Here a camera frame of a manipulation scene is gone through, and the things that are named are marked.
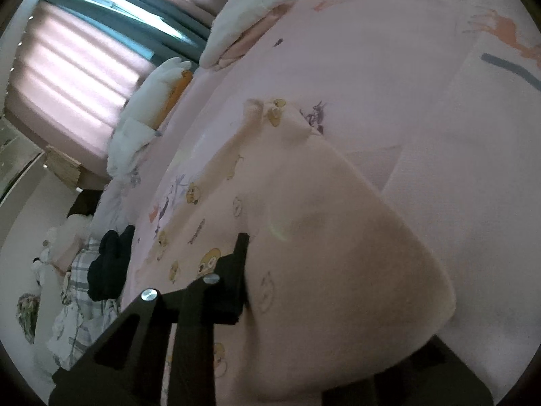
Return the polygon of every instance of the wall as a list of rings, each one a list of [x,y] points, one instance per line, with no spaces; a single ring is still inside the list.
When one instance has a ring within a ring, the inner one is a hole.
[[[40,254],[47,230],[65,221],[76,193],[52,173],[45,172],[42,164],[43,161],[34,164],[0,206],[2,219],[4,215],[7,216],[6,206],[10,199],[15,204],[18,201],[20,209],[0,249],[0,340],[17,370],[47,403],[53,384],[51,380],[43,378],[33,364],[32,346],[26,341],[16,320],[17,301],[23,293],[38,290],[30,269],[32,259]],[[35,189],[28,199],[19,201],[21,196],[17,196],[17,193],[28,192],[32,187]]]

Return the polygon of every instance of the bed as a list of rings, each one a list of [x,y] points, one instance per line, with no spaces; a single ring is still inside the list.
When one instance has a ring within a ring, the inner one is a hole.
[[[242,59],[198,69],[105,191],[136,226],[122,308],[244,102],[286,99],[445,264],[457,304],[438,335],[499,402],[541,341],[539,44],[520,0],[297,0]]]

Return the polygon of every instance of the white pillow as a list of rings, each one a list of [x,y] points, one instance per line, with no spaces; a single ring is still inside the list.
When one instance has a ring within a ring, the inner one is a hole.
[[[129,174],[135,168],[137,153],[156,136],[156,131],[129,117],[109,143],[107,173],[112,177]]]
[[[213,67],[220,56],[272,9],[294,0],[229,0],[212,23],[205,50],[199,59],[204,69]]]
[[[128,220],[121,212],[124,180],[124,178],[112,179],[103,191],[90,224],[91,238],[101,241],[108,231],[122,233],[128,227]]]
[[[182,78],[182,72],[190,68],[191,62],[183,62],[181,58],[171,58],[154,70],[124,108],[117,130],[124,126],[128,118],[152,127],[177,82]]]
[[[49,247],[49,262],[63,273],[71,267],[75,256],[86,242],[92,218],[91,215],[70,215],[66,222],[57,228],[56,239]]]

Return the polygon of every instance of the clothing pile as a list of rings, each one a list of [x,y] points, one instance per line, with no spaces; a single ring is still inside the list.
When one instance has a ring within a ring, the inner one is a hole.
[[[135,227],[122,235],[108,231],[99,246],[99,256],[88,269],[88,295],[93,301],[118,299],[126,282]]]

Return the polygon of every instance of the white fabric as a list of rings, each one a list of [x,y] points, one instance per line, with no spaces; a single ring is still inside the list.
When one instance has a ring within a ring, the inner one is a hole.
[[[56,317],[47,348],[61,367],[70,370],[117,317],[118,307],[112,299],[106,301],[103,315],[94,319],[85,319],[73,301]]]
[[[128,227],[129,223],[121,210],[124,186],[125,179],[119,177],[111,180],[103,191],[90,225],[91,238],[101,241],[108,231],[122,233]]]
[[[294,0],[229,0],[212,24],[199,65],[205,69],[214,66],[245,30],[276,6],[292,1]]]
[[[60,292],[60,278],[54,268],[43,265],[44,279],[41,282],[40,309],[36,322],[36,336],[34,338],[33,351],[36,366],[48,376],[52,376],[58,369],[53,354],[47,347],[47,342],[52,337],[52,325],[55,318],[63,310]]]
[[[111,177],[129,174],[137,162],[137,153],[156,136],[156,131],[128,117],[116,130],[109,144],[107,173]]]
[[[77,330],[83,322],[76,302],[65,306],[56,317],[52,325],[52,337],[47,342],[47,348],[58,358],[60,365],[69,370],[71,368],[71,354],[73,345],[70,338],[77,336]]]
[[[190,61],[183,62],[177,57],[168,59],[154,70],[124,108],[117,130],[122,128],[127,118],[151,127],[171,96],[175,85],[182,78],[182,72],[190,68]]]
[[[116,319],[118,318],[118,307],[116,302],[112,299],[109,299],[105,303],[105,309],[103,316],[85,320],[83,322],[83,327],[88,329],[90,335],[91,343],[94,343],[103,332],[109,328]]]
[[[41,261],[34,261],[30,268],[34,272],[34,275],[36,275],[36,281],[41,285],[45,282],[45,263],[42,263]]]

